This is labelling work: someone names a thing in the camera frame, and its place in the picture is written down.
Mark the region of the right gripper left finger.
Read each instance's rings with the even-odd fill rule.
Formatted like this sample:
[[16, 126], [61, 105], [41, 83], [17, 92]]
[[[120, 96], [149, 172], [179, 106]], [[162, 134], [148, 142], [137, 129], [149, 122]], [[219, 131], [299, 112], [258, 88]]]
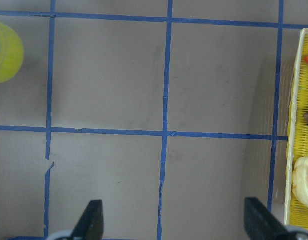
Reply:
[[104, 216], [102, 200], [91, 200], [74, 230], [72, 240], [101, 240], [104, 233]]

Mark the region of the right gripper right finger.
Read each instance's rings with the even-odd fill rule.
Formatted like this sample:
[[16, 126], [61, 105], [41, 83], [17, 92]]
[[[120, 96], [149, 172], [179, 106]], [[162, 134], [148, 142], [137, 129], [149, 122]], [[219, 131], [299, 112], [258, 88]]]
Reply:
[[250, 240], [286, 238], [286, 229], [255, 197], [244, 199], [244, 230]]

